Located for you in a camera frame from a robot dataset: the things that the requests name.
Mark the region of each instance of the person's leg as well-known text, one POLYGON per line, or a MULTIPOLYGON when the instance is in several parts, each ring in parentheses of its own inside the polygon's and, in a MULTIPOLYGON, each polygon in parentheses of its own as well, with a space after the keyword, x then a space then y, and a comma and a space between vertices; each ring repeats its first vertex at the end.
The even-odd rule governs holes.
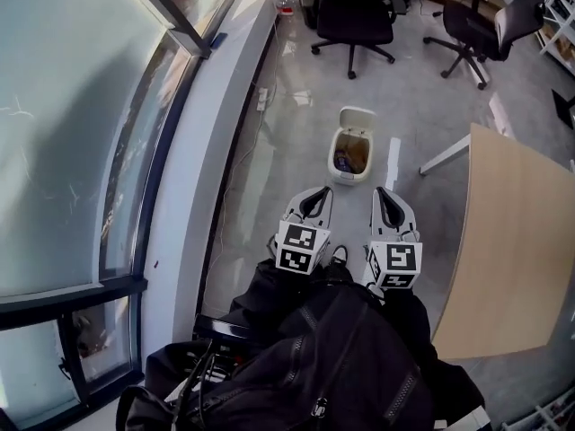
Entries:
POLYGON ((351 273, 347 269, 348 250, 345 246, 340 245, 333 251, 330 264, 325 268, 325 277, 327 279, 341 279, 344 281, 353 281, 351 273))

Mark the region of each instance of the gray floor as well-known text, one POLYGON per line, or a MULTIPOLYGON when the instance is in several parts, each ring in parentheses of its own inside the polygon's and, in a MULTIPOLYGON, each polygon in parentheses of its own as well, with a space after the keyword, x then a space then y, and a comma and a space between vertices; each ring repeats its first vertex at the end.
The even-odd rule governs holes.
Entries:
MULTIPOLYGON (((398 17, 395 40, 384 47, 397 58, 395 64, 358 48, 354 81, 346 76, 347 47, 323 48, 320 56, 313 56, 309 45, 319 39, 301 17, 281 22, 279 51, 274 41, 258 81, 259 85, 273 84, 279 53, 277 94, 263 117, 253 153, 234 171, 226 196, 224 249, 208 276, 204 313, 224 314, 231 299, 247 288, 255 264, 267 258, 265 243, 277 231, 288 201, 315 186, 333 186, 331 248, 346 244, 349 268, 360 276, 371 193, 385 184, 390 138, 397 137, 401 149, 394 190, 417 216, 424 257, 414 291, 425 303, 434 330, 447 299, 462 231, 468 163, 461 158, 426 178, 418 174, 420 165, 465 136, 471 122, 504 127, 519 142, 569 165, 575 156, 575 136, 555 116, 551 88, 571 97, 573 79, 549 57, 539 56, 535 37, 528 37, 515 44, 507 62, 485 64, 491 76, 485 91, 477 90, 465 64, 444 80, 439 72, 455 54, 421 42, 425 35, 447 36, 441 18, 427 16, 436 9, 424 2, 420 15, 419 3, 415 3, 408 15, 398 17), (338 114, 345 105, 373 110, 379 118, 372 172, 366 182, 353 188, 334 185, 326 164, 338 114)), ((260 119, 253 99, 236 162, 251 148, 260 119)), ((221 251, 222 221, 220 214, 212 261, 221 251)), ((574 283, 547 347, 455 361, 481 389, 495 424, 526 414, 536 403, 566 389, 575 376, 574 283)))

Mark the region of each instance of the table leg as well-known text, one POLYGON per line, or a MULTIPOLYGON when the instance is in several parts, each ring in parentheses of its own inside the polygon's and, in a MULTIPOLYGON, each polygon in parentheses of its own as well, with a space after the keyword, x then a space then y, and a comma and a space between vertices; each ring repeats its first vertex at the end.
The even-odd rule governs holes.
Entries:
POLYGON ((468 134, 456 144, 451 145, 445 152, 425 163, 420 167, 420 174, 427 175, 432 169, 438 168, 459 158, 463 154, 469 153, 469 144, 471 144, 471 134, 468 134))

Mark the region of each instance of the wooden table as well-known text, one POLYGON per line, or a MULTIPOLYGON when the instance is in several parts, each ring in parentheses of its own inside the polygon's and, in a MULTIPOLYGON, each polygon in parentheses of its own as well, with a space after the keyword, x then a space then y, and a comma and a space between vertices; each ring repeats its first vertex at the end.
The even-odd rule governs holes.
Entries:
POLYGON ((464 229, 433 343, 443 359, 541 347, 551 337, 571 279, 575 176, 475 124, 420 173, 467 152, 464 229))

